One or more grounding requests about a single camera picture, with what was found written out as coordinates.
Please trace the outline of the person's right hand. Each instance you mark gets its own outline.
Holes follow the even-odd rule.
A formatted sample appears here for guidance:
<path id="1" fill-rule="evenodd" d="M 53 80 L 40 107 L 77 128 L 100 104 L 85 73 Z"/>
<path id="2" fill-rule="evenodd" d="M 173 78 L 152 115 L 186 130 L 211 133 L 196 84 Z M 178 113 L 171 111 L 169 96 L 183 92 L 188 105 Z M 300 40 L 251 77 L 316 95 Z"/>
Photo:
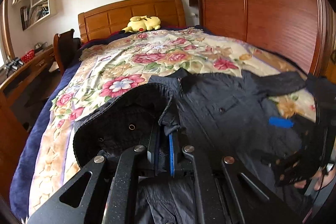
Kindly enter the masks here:
<path id="1" fill-rule="evenodd" d="M 316 180 L 314 185 L 314 190 L 317 191 L 319 189 L 322 189 L 326 187 L 328 184 L 331 183 L 331 181 L 335 177 L 335 167 L 333 167 L 327 174 L 323 174 L 322 171 L 318 171 L 314 176 L 313 179 Z M 294 184 L 294 187 L 297 189 L 303 189 L 306 185 L 306 180 L 296 182 Z"/>

